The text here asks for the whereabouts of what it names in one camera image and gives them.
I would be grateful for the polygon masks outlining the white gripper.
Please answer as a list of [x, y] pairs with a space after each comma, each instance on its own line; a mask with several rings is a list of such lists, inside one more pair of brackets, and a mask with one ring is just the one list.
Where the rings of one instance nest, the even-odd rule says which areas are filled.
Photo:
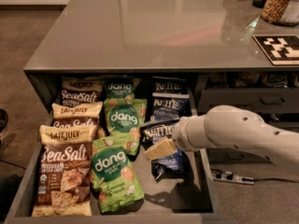
[[182, 117], [172, 131], [174, 143], [167, 137], [160, 139], [144, 152], [145, 157], [152, 161], [170, 156], [176, 152], [176, 146], [183, 151], [197, 151], [205, 148], [204, 119], [205, 115]]

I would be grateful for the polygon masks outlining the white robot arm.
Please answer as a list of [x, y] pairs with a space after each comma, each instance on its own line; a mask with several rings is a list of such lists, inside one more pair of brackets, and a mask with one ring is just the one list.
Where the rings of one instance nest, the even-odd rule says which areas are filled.
[[171, 136], [148, 148], [145, 156], [156, 160], [178, 148], [234, 148], [293, 171], [299, 166], [299, 133], [271, 126], [259, 115], [230, 105], [215, 106], [205, 115], [180, 118]]

